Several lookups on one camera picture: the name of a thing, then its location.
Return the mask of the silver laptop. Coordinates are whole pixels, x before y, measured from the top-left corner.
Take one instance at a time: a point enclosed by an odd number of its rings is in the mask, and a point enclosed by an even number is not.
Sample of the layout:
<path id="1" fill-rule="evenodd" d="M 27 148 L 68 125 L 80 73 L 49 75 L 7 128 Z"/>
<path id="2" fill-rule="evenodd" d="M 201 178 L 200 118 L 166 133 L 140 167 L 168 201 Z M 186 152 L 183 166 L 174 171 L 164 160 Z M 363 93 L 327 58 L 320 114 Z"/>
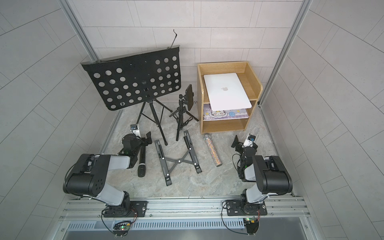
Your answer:
<path id="1" fill-rule="evenodd" d="M 213 111 L 249 109 L 252 104 L 236 73 L 204 75 Z"/>

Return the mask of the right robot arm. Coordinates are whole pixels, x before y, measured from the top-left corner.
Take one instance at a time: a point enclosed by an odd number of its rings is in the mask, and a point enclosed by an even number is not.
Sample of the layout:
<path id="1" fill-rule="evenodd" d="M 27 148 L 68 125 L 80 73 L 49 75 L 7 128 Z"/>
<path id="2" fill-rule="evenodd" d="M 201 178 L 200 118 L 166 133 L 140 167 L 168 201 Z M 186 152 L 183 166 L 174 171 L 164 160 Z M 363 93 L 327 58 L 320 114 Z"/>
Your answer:
<path id="1" fill-rule="evenodd" d="M 279 156 L 257 155 L 256 136 L 249 134 L 242 143 L 235 136 L 231 145 L 239 160 L 234 163 L 238 177 L 243 182 L 255 183 L 241 195 L 242 206 L 260 205 L 271 196 L 288 194 L 293 189 L 293 181 Z"/>

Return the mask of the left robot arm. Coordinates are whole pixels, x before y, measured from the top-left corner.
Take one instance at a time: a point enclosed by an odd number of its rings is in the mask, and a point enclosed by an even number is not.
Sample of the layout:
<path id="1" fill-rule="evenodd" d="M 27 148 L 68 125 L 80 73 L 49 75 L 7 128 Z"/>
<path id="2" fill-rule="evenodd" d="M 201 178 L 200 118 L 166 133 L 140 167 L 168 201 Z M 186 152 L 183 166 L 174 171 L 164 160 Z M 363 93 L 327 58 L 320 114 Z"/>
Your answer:
<path id="1" fill-rule="evenodd" d="M 151 132 L 144 138 L 131 133 L 123 137 L 123 148 L 117 155 L 82 154 L 67 172 L 63 191 L 96 199 L 105 203 L 111 211 L 129 214 L 132 211 L 129 194 L 109 185 L 107 174 L 112 170 L 133 168 L 139 152 L 151 143 Z"/>

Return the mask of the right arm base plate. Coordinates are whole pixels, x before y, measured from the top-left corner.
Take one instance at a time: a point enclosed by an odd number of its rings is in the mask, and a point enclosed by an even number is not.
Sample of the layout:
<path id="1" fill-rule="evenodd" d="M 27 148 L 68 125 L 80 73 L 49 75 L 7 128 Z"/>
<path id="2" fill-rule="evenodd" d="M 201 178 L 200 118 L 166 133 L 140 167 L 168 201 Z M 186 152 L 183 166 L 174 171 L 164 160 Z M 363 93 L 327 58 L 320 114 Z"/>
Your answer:
<path id="1" fill-rule="evenodd" d="M 264 203 L 249 204 L 240 200 L 227 200 L 223 207 L 228 216 L 266 216 L 268 214 Z"/>

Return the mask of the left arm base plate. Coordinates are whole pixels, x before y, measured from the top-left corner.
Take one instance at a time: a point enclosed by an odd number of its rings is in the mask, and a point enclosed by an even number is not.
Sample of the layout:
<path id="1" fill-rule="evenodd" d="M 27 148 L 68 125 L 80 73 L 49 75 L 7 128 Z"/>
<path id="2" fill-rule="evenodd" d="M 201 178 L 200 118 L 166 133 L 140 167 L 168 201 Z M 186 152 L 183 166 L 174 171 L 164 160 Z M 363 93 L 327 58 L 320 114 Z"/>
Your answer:
<path id="1" fill-rule="evenodd" d="M 142 218 L 147 211 L 148 201 L 123 202 L 119 206 L 106 206 L 102 211 L 104 218 Z"/>

